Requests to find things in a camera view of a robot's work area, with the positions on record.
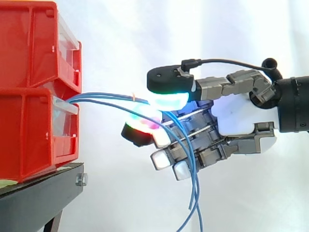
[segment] black fingertip cap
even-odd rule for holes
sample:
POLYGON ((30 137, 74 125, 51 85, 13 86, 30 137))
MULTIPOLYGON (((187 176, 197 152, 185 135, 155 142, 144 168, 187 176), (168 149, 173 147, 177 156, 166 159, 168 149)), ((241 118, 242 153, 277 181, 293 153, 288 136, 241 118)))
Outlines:
POLYGON ((147 88, 157 94, 187 93, 191 91, 194 77, 181 76, 180 65, 151 69, 147 73, 147 88))
POLYGON ((130 127, 127 123, 122 129, 121 136, 132 142, 135 146, 147 146, 154 142, 153 136, 130 127))

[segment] led light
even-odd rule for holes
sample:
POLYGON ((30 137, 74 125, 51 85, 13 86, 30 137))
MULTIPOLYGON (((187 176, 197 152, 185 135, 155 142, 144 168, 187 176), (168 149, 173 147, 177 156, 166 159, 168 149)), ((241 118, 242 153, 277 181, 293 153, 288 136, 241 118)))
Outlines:
POLYGON ((177 180, 185 180, 190 178, 190 170, 186 161, 180 161, 173 167, 177 180))
MULTIPOLYGON (((151 107, 150 105, 146 105, 146 104, 138 104, 133 111, 147 116, 157 122, 161 122, 162 121, 162 112, 154 109, 153 107, 151 107)), ((133 115, 130 114, 129 119, 126 121, 126 123, 136 129, 139 130, 141 132, 144 133, 149 133, 152 134, 156 129, 158 129, 160 126, 145 119, 145 118, 141 118, 137 115, 133 115)))
POLYGON ((188 103, 189 93, 155 94, 151 93, 149 104, 161 111, 181 110, 188 103))
POLYGON ((169 158, 164 150, 154 152, 150 158, 153 161, 156 170, 162 170, 171 165, 169 158))

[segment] robotic hand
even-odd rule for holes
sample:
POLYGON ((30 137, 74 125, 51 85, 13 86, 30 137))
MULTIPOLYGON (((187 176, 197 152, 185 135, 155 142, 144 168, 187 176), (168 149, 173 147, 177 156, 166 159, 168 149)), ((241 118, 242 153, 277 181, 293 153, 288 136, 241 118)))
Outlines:
MULTIPOLYGON (((184 60, 181 65, 150 70, 147 88, 156 94, 188 94, 186 106, 172 112, 188 133, 197 170, 232 154, 265 152, 276 142, 275 129, 309 131, 309 76, 283 79, 272 58, 264 60, 262 67, 224 59, 184 60), (211 62, 251 69, 199 80, 190 74, 191 68, 211 62)), ((184 141, 177 125, 165 117, 163 123, 184 141)), ((138 146, 154 141, 160 147, 156 139, 137 139, 138 134, 127 129, 122 135, 138 146)), ((169 145, 151 159, 157 170, 172 166, 177 180, 190 177, 188 157, 171 137, 169 145)))

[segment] blue light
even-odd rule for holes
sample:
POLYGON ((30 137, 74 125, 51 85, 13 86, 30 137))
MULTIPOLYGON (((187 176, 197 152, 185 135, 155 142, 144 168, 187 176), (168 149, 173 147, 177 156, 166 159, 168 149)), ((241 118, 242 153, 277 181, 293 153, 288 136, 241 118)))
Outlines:
POLYGON ((151 93, 148 103, 157 110, 181 110, 188 103, 189 93, 155 94, 151 93))

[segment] black cable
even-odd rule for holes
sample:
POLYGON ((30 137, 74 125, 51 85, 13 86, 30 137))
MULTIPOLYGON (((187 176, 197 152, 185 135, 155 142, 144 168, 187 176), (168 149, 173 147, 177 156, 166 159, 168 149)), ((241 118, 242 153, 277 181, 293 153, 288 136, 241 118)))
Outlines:
POLYGON ((268 68, 270 70, 264 71, 265 75, 268 76, 272 83, 283 79, 281 73, 277 69, 277 62, 273 58, 267 58, 262 63, 263 68, 268 68))
POLYGON ((182 61, 182 70, 185 72, 188 72, 192 68, 196 68, 202 64, 208 64, 208 63, 234 64, 234 65, 239 65, 239 66, 246 67, 249 69, 255 69, 255 70, 264 71, 264 72, 269 72, 277 68, 277 67, 272 67, 272 68, 260 67, 260 66, 255 66, 255 65, 251 65, 251 64, 231 60, 231 59, 188 59, 188 60, 182 61))

